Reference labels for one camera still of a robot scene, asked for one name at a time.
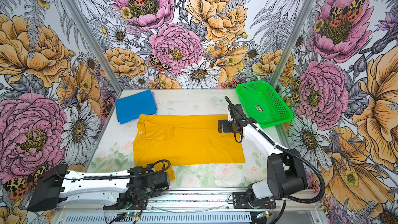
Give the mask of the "yellow t shirt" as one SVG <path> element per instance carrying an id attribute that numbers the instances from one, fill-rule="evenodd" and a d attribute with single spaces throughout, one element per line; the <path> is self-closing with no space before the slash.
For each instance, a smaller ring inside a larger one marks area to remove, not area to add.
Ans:
<path id="1" fill-rule="evenodd" d="M 244 163 L 242 145 L 233 133 L 220 133 L 227 115 L 140 115 L 133 142 L 134 163 L 146 167 L 168 160 L 173 167 Z"/>

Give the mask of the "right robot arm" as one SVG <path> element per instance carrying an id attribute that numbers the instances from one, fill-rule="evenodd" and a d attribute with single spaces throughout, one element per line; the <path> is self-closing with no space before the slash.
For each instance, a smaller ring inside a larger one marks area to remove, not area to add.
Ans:
<path id="1" fill-rule="evenodd" d="M 228 119 L 218 121 L 219 132 L 240 135 L 239 143 L 243 140 L 253 143 L 267 158 L 266 179 L 248 186 L 248 203 L 258 207 L 266 201 L 283 198 L 304 204 L 314 203 L 313 199 L 292 196 L 308 188 L 298 152 L 275 142 L 253 118 L 246 117 L 240 104 L 229 104 L 228 110 Z"/>

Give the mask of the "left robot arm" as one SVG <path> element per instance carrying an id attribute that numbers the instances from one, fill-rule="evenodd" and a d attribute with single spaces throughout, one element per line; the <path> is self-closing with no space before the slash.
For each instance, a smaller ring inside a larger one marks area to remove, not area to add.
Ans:
<path id="1" fill-rule="evenodd" d="M 146 208 L 146 201 L 170 187 L 169 166 L 154 164 L 108 173 L 83 173 L 60 164 L 38 178 L 27 207 L 30 212 L 71 204 L 97 204 L 104 210 Z"/>

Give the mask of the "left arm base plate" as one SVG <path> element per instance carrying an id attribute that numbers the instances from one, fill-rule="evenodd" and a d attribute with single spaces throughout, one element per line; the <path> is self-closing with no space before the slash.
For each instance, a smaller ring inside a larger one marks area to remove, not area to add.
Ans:
<path id="1" fill-rule="evenodd" d="M 139 198 L 136 195 L 128 193 L 120 194 L 116 203 L 110 206 L 103 206 L 106 211 L 127 211 L 127 210 L 145 210 L 148 204 L 148 199 Z"/>

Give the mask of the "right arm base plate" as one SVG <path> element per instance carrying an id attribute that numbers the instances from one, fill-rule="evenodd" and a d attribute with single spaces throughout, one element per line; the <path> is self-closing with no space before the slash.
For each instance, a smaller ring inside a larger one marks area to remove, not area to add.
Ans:
<path id="1" fill-rule="evenodd" d="M 232 204 L 234 209 L 274 209 L 276 202 L 270 198 L 258 199 L 249 192 L 233 192 Z"/>

